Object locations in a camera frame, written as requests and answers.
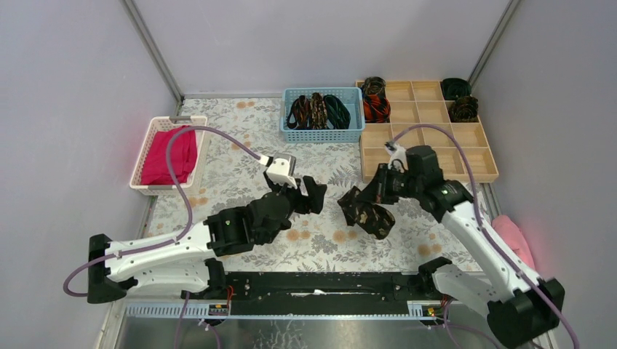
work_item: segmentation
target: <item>white wall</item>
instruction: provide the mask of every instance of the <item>white wall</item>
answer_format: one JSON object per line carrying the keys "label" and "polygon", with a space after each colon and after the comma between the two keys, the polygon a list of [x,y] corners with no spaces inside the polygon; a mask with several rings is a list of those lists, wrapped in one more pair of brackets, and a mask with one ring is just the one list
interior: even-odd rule
{"label": "white wall", "polygon": [[91,348],[108,306],[62,283],[91,235],[135,237],[132,165],[175,101],[120,1],[3,1],[0,47],[0,347]]}
{"label": "white wall", "polygon": [[467,78],[508,0],[136,2],[194,94]]}
{"label": "white wall", "polygon": [[524,1],[474,90],[503,210],[582,348],[617,348],[616,18],[613,0]]}

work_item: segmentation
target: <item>floral tablecloth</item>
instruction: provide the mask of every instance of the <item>floral tablecloth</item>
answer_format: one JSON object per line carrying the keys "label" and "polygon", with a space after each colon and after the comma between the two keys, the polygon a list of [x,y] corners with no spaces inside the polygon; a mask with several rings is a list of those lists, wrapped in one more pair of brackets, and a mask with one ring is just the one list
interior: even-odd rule
{"label": "floral tablecloth", "polygon": [[[353,185],[364,187],[358,144],[287,144],[279,131],[280,108],[279,98],[184,102],[182,115],[208,116],[208,126],[229,133],[259,153],[294,155],[298,159],[296,177],[309,175],[328,184],[321,214],[294,214],[291,229],[282,231],[274,243],[220,258],[227,271],[416,271],[438,256],[451,259],[462,270],[480,271],[458,239],[416,200],[402,199],[387,206],[397,222],[384,240],[374,239],[358,226],[348,227],[336,201]],[[194,222],[267,193],[263,170],[236,145],[214,136],[199,195],[190,197]],[[480,203],[486,212],[482,197]],[[146,235],[182,228],[186,218],[179,196],[160,196]]]}

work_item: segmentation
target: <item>wooden compartment box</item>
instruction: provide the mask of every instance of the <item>wooden compartment box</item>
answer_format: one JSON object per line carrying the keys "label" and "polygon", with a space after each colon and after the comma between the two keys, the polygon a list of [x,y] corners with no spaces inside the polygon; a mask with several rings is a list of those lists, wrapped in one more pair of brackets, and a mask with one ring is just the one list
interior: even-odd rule
{"label": "wooden compartment box", "polygon": [[[360,87],[363,81],[356,81]],[[360,137],[362,179],[370,182],[380,163],[390,156],[384,144],[400,132],[416,124],[433,124],[450,133],[463,148],[477,182],[493,182],[499,176],[480,117],[479,122],[453,123],[447,114],[452,101],[444,101],[439,81],[387,81],[386,96],[390,102],[389,124],[367,124]],[[437,154],[444,176],[449,180],[469,181],[461,155],[452,140],[435,129],[409,131],[398,140],[411,148],[430,145]]]}

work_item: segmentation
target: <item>red cloth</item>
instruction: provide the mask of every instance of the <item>red cloth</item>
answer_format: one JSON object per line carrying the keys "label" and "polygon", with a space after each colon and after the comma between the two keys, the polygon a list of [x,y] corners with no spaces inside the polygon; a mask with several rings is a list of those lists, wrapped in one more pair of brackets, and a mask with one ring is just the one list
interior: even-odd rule
{"label": "red cloth", "polygon": [[[167,169],[165,151],[173,135],[184,127],[178,127],[167,132],[157,132],[152,140],[150,151],[143,162],[141,170],[142,185],[173,184],[172,176]],[[172,166],[180,183],[186,183],[188,176],[197,162],[197,142],[195,131],[188,131],[179,136],[172,146]]]}

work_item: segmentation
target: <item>white plastic basket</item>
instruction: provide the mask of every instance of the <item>white plastic basket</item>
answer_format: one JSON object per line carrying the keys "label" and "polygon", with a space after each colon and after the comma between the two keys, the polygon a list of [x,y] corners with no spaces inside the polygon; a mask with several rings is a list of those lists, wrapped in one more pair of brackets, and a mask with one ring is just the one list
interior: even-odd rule
{"label": "white plastic basket", "polygon": [[[141,171],[143,169],[143,162],[146,160],[146,156],[150,151],[152,140],[154,135],[159,131],[169,131],[185,125],[189,126],[206,126],[208,118],[206,116],[179,116],[174,119],[170,119],[169,116],[157,116],[150,120],[150,126],[148,127],[148,133],[143,140],[141,150],[139,152],[139,158],[133,169],[133,176],[131,177],[131,183],[129,186],[142,193],[143,195],[175,195],[178,194],[178,189],[175,185],[142,185],[141,184]],[[187,195],[197,194],[199,187],[202,184],[202,175],[206,164],[206,157],[208,153],[208,147],[210,146],[211,132],[195,131],[195,138],[197,141],[197,162],[195,163],[195,169],[188,176],[186,183],[180,184],[182,189]]]}

